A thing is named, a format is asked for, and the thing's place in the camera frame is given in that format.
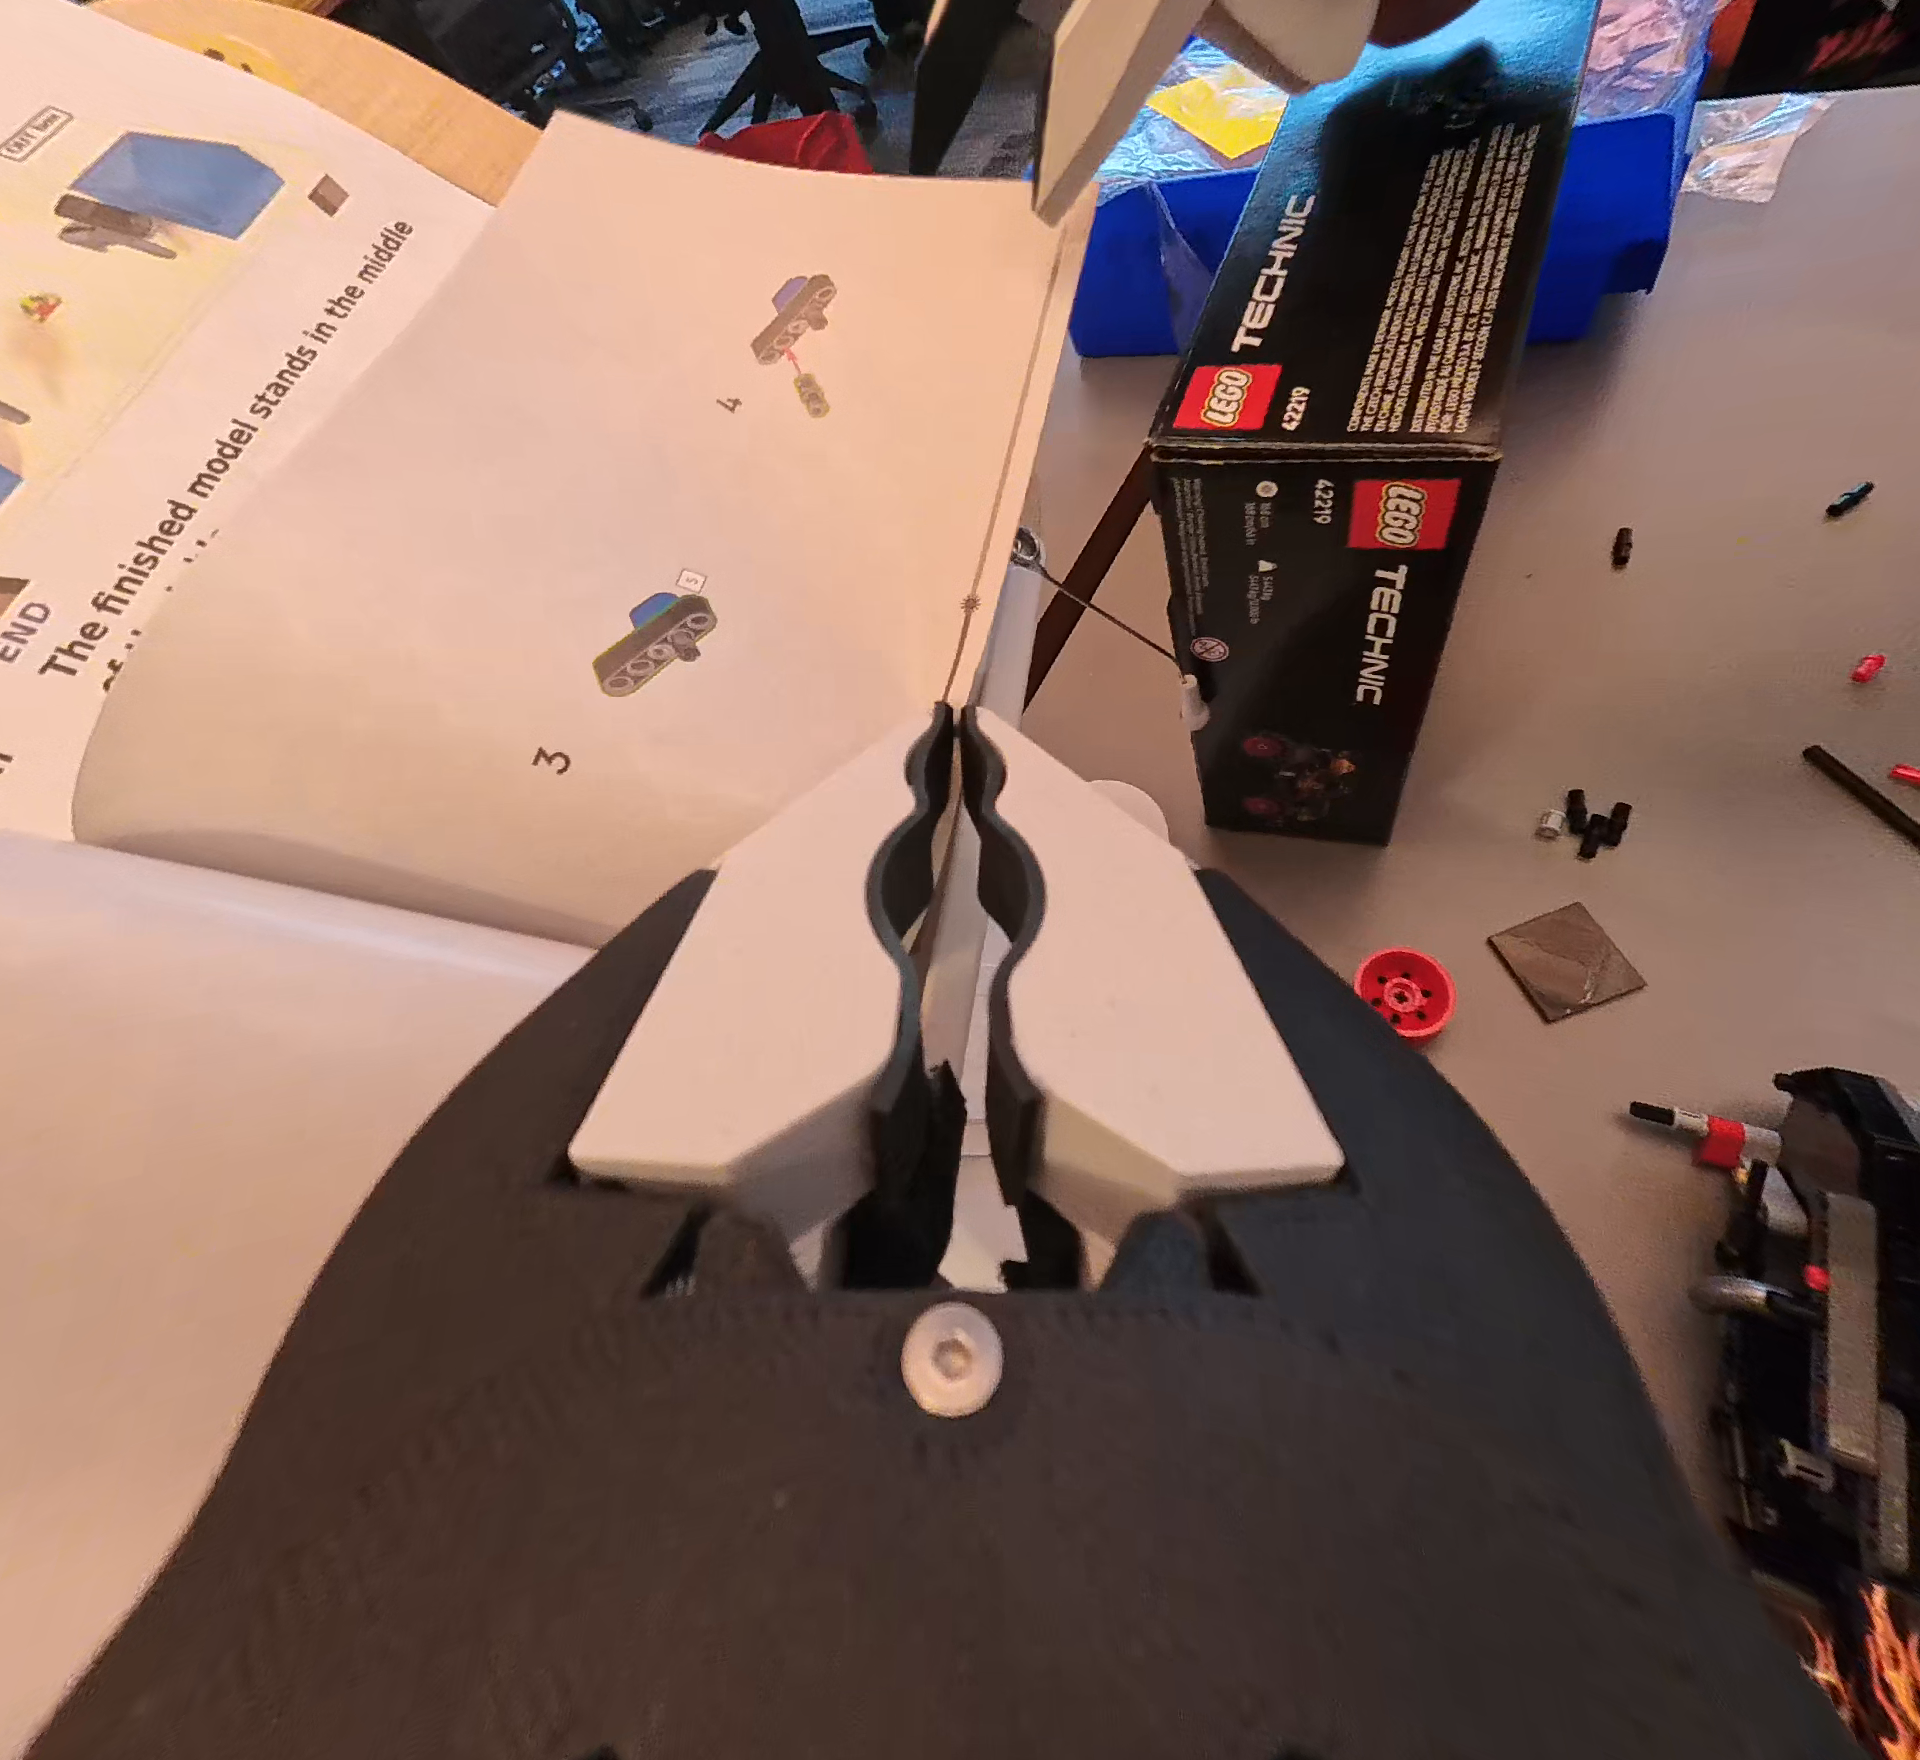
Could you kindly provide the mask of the grey desk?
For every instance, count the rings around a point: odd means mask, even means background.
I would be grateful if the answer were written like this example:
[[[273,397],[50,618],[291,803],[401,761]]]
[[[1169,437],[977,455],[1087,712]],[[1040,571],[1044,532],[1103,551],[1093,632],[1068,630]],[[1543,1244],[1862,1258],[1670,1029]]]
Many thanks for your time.
[[[1869,651],[1884,671],[1851,683]],[[1383,948],[1443,964],[1427,1055],[1549,1204],[1732,1523],[1717,1323],[1690,1298],[1729,1182],[1625,1108],[1767,1124],[1773,1077],[1813,1067],[1916,1095],[1916,850],[1802,760],[1825,746],[1916,813],[1886,777],[1916,764],[1916,89],[1836,95],[1763,204],[1681,192],[1656,290],[1527,349],[1388,848],[1203,825],[1171,667],[1093,615],[1023,724],[1342,975]],[[1569,787],[1632,803],[1595,859],[1533,836]],[[1644,990],[1548,1023],[1486,938],[1572,901]]]

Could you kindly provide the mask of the toy truck set box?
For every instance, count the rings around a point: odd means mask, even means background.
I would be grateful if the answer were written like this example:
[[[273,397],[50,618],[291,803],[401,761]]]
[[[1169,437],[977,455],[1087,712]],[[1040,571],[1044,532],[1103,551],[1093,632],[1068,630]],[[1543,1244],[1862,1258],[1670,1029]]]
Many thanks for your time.
[[[1393,833],[1600,2],[1481,0],[1283,107],[1148,437],[1216,831]]]

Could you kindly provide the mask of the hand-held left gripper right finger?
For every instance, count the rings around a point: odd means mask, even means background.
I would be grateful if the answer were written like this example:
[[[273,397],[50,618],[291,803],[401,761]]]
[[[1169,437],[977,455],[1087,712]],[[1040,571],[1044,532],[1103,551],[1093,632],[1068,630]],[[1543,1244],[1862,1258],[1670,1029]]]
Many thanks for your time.
[[[1086,1283],[1145,1219],[1330,1190],[1346,1172],[1200,870],[1018,726],[959,713],[981,1124],[1020,1249]]]

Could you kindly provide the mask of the red bag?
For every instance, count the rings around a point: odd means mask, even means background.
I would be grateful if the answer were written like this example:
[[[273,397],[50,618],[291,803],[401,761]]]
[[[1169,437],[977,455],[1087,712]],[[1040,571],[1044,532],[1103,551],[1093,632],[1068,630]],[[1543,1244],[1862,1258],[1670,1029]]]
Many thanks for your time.
[[[817,111],[746,123],[731,133],[702,133],[695,147],[743,164],[871,177],[873,161],[845,111]]]

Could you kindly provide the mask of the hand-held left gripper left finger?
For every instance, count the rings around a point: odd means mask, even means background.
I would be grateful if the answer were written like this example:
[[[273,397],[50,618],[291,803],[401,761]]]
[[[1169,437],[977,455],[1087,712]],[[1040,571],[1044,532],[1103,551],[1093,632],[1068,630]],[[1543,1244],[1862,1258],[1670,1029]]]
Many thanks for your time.
[[[913,936],[937,899],[954,710],[907,715],[710,870],[568,1143],[574,1172],[724,1206],[845,1278],[934,1281],[964,1100],[929,1070]]]

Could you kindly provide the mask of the long black axle rod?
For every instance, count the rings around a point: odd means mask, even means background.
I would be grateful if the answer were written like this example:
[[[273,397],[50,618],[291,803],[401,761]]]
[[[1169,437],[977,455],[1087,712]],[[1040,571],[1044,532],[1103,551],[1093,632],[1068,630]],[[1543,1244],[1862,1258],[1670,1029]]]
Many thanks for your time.
[[[1841,792],[1855,808],[1894,833],[1899,842],[1918,850],[1918,816],[1899,805],[1896,798],[1877,789],[1863,774],[1850,767],[1825,746],[1803,746],[1799,749],[1799,760],[1817,775],[1822,775],[1832,787]]]

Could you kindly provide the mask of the instruction booklet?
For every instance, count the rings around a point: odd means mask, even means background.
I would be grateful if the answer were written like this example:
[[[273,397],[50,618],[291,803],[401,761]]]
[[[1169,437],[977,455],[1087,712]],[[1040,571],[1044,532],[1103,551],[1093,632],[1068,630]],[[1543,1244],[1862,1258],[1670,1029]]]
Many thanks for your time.
[[[433,1109],[971,690],[1091,224],[1032,196],[555,121],[3,827],[3,1755]]]

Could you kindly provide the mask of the blue storage bin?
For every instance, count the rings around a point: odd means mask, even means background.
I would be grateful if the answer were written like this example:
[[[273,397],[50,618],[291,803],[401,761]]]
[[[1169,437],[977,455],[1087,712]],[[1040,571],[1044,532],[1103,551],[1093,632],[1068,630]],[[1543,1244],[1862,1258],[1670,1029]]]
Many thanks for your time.
[[[1569,137],[1549,217],[1527,340],[1572,343],[1602,301],[1647,293],[1668,255],[1678,187],[1664,133]],[[1084,359],[1169,356],[1187,343],[1254,187],[1224,179],[1171,187],[1169,211],[1137,187],[1097,200],[1068,333]]]

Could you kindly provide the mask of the black toy truck model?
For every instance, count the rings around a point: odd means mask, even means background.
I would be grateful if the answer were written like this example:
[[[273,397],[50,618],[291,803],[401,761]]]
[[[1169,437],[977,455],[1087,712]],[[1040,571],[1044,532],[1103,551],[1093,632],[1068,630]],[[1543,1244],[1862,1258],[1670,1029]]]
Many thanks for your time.
[[[1754,1574],[1844,1621],[1916,1601],[1918,1120],[1889,1079],[1781,1072],[1780,1115],[1632,1100],[1728,1177],[1690,1299],[1717,1323],[1709,1428]]]

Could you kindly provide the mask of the red toy wheel hub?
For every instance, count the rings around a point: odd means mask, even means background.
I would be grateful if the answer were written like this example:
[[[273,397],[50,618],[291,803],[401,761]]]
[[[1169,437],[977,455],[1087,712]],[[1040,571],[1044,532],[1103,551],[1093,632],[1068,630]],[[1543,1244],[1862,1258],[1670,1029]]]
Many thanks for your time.
[[[1410,1045],[1426,1045],[1445,1031],[1459,1004],[1451,972],[1416,948],[1383,948],[1361,957],[1354,991]]]

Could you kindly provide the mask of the clear plastic wrapper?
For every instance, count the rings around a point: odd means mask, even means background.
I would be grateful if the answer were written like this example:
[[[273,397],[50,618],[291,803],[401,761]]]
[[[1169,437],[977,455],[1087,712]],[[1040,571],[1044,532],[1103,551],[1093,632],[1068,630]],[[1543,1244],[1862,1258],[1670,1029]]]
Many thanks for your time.
[[[1802,135],[1834,105],[1832,91],[1766,91],[1702,99],[1692,109],[1681,192],[1717,202],[1771,202]]]

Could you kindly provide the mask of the printed task instruction sheet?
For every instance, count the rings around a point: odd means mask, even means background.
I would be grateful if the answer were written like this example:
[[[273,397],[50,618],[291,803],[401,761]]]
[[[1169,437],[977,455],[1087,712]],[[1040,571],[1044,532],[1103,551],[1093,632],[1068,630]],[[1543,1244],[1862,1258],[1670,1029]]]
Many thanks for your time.
[[[2,820],[67,839],[131,645],[492,205],[74,0],[3,0],[2,135]]]

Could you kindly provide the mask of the black flame print panel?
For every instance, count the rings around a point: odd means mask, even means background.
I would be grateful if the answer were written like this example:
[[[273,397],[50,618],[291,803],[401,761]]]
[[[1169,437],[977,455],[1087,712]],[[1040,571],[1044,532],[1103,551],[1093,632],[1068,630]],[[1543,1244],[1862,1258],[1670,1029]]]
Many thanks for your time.
[[[1799,1609],[1795,1655],[1866,1755],[1918,1755],[1916,1594],[1857,1580]]]

